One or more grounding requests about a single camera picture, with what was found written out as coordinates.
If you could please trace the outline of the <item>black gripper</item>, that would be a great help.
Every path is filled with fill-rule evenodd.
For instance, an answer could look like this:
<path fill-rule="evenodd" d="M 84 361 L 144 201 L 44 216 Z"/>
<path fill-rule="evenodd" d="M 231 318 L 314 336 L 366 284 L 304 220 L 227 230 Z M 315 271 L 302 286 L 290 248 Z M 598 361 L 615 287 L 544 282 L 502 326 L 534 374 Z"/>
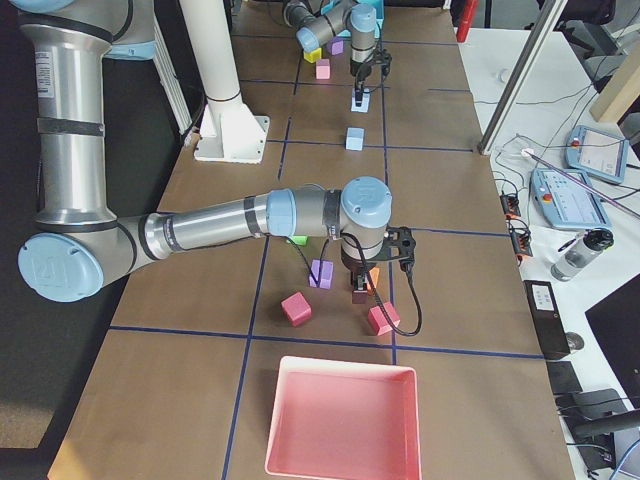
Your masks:
<path fill-rule="evenodd" d="M 362 99 L 365 92 L 364 83 L 371 75 L 374 61 L 369 59 L 364 62 L 350 60 L 350 73 L 354 78 L 354 98 Z"/>
<path fill-rule="evenodd" d="M 378 267 L 376 263 L 363 262 L 359 254 L 351 257 L 344 250 L 341 251 L 343 265 L 350 272 L 350 285 L 352 287 L 352 303 L 363 305 L 368 301 L 367 276 L 373 267 Z"/>

